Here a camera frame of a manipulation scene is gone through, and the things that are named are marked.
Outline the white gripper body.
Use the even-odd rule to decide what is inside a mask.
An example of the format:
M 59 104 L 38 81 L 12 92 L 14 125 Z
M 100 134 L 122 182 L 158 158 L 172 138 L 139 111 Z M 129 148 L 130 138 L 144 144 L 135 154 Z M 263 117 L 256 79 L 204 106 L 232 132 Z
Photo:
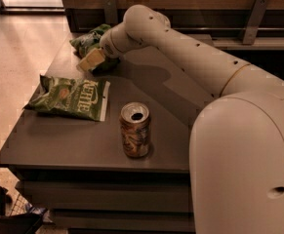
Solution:
M 124 23 L 120 23 L 107 30 L 101 37 L 100 46 L 107 57 L 117 59 L 130 51 L 144 48 L 145 43 L 133 39 L 126 32 Z

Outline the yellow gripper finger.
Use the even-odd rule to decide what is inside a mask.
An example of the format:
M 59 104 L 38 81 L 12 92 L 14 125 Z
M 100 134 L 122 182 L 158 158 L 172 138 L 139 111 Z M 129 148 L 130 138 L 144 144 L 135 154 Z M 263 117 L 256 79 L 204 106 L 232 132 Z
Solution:
M 84 56 L 78 66 L 84 71 L 93 71 L 98 65 L 105 61 L 105 55 L 101 48 L 94 48 L 86 56 Z

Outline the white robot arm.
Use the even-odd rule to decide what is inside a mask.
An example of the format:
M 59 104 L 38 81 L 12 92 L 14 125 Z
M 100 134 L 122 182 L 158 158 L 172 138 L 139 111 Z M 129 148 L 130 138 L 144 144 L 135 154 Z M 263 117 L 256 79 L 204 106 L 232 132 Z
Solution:
M 80 62 L 152 46 L 216 100 L 193 125 L 189 171 L 197 234 L 284 234 L 284 81 L 130 7 Z

